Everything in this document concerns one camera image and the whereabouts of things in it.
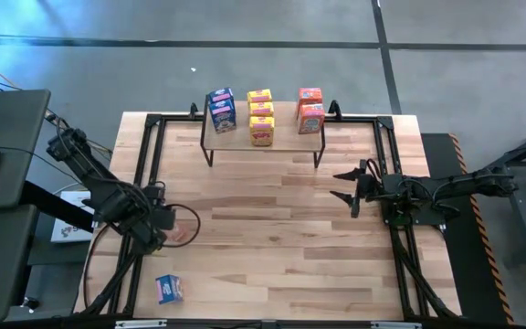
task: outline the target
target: box on table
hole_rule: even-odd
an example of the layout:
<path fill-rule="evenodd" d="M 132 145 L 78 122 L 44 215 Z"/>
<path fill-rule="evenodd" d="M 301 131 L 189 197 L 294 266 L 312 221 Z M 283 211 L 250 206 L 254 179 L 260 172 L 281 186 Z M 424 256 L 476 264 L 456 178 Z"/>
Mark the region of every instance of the box on table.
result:
<path fill-rule="evenodd" d="M 273 116 L 273 103 L 270 101 L 248 104 L 249 116 Z"/>
<path fill-rule="evenodd" d="M 275 119 L 273 117 L 251 117 L 249 119 L 251 130 L 251 143 L 255 146 L 269 146 L 273 144 L 273 130 Z"/>
<path fill-rule="evenodd" d="M 301 105 L 298 133 L 317 133 L 323 124 L 324 106 L 322 104 Z"/>
<path fill-rule="evenodd" d="M 271 98 L 271 90 L 254 90 L 247 93 L 247 101 L 251 102 L 262 102 L 262 101 L 273 101 Z"/>
<path fill-rule="evenodd" d="M 232 99 L 210 103 L 208 109 L 210 110 L 216 133 L 224 133 L 236 129 L 237 113 Z"/>
<path fill-rule="evenodd" d="M 208 94 L 208 99 L 211 103 L 216 103 L 218 101 L 224 101 L 224 100 L 231 100 L 235 101 L 235 98 L 233 97 L 233 91 L 226 87 L 221 90 L 215 90 Z"/>
<path fill-rule="evenodd" d="M 164 275 L 155 279 L 157 301 L 161 305 L 167 302 L 181 302 L 184 299 L 180 278 L 175 275 Z"/>
<path fill-rule="evenodd" d="M 301 105 L 305 104 L 322 104 L 320 88 L 300 88 L 298 92 L 298 107 L 296 108 L 296 117 L 300 117 Z"/>

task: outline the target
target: concrete floor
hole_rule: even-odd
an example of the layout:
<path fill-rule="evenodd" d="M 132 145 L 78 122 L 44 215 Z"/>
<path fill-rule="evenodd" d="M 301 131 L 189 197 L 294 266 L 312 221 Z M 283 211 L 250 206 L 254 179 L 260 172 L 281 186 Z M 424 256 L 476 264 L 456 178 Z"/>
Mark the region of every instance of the concrete floor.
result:
<path fill-rule="evenodd" d="M 526 1 L 381 0 L 389 42 L 526 44 Z M 376 42 L 370 0 L 0 0 L 0 34 L 192 41 Z M 404 114 L 426 133 L 452 132 L 468 168 L 526 137 L 526 51 L 392 50 Z M 109 147 L 123 111 L 186 111 L 206 91 L 267 86 L 293 100 L 320 86 L 347 112 L 391 113 L 378 49 L 71 48 L 0 46 L 0 71 L 25 89 L 52 91 L 50 108 Z M 45 125 L 37 152 L 53 129 Z M 39 161 L 29 177 L 48 190 L 70 182 Z M 502 260 L 522 239 L 507 200 L 479 198 L 515 321 L 526 324 L 526 266 Z M 78 267 L 54 267 L 45 276 Z M 76 286 L 34 292 L 66 310 Z"/>

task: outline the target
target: wooden table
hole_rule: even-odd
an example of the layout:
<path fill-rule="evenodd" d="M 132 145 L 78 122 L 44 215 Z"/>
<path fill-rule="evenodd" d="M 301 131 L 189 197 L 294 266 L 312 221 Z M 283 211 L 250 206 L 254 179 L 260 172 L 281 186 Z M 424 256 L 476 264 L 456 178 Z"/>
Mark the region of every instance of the wooden table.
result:
<path fill-rule="evenodd" d="M 110 165 L 122 180 L 133 179 L 146 114 L 123 114 Z M 428 175 L 416 117 L 393 118 L 404 173 Z M 158 178 L 167 184 L 167 202 L 196 209 L 203 230 L 190 246 L 144 258 L 134 316 L 401 320 L 391 241 L 379 204 L 362 204 L 360 217 L 350 218 L 348 207 L 329 194 L 354 189 L 353 182 L 332 175 L 376 157 L 372 127 L 328 123 L 325 133 L 318 169 L 310 165 L 312 154 L 236 151 L 217 152 L 216 165 L 209 167 L 199 146 L 201 123 L 168 122 Z M 195 225 L 188 212 L 178 216 L 180 225 Z M 442 236 L 416 227 L 416 240 L 425 277 L 460 313 Z M 90 264 L 90 298 L 114 272 L 120 243 L 113 232 L 102 238 Z M 164 274 L 182 278 L 183 302 L 158 305 L 154 280 Z M 120 309 L 129 278 L 125 282 Z M 408 286 L 417 310 L 411 280 Z M 81 298 L 75 311 L 82 309 Z"/>

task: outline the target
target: pink and blue box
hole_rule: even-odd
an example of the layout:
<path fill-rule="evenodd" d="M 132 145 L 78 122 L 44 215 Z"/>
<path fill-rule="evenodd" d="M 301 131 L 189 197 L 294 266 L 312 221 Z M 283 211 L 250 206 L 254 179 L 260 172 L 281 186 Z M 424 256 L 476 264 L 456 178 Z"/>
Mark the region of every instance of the pink and blue box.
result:
<path fill-rule="evenodd" d="M 216 133 L 224 133 L 237 128 L 235 98 L 230 88 L 209 93 L 208 102 L 208 110 L 215 125 Z"/>
<path fill-rule="evenodd" d="M 157 301 L 160 305 L 183 300 L 182 286 L 177 276 L 164 275 L 155 279 L 155 284 L 157 285 Z"/>

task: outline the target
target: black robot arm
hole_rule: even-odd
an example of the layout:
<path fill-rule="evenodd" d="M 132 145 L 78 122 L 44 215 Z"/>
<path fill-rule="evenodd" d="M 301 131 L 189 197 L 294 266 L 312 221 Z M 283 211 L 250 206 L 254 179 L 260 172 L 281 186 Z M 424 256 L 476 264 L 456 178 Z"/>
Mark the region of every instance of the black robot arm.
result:
<path fill-rule="evenodd" d="M 512 175 L 505 175 L 498 167 L 434 179 L 401 174 L 380 175 L 376 165 L 369 166 L 372 163 L 372 160 L 361 160 L 358 168 L 334 176 L 356 181 L 354 195 L 331 191 L 351 208 L 353 218 L 359 216 L 361 199 L 364 199 L 366 202 L 381 201 L 387 206 L 387 211 L 394 212 L 394 217 L 398 219 L 391 224 L 441 225 L 459 215 L 457 209 L 441 203 L 441 200 L 472 194 L 509 196 L 517 189 Z"/>
<path fill-rule="evenodd" d="M 149 254 L 159 249 L 166 236 L 160 230 L 174 225 L 174 210 L 163 205 L 163 187 L 137 186 L 122 182 L 90 152 L 86 134 L 67 128 L 48 141 L 47 152 L 64 162 L 90 191 L 85 205 L 93 208 L 95 221 L 107 223 L 119 234 L 130 234 L 136 252 Z"/>

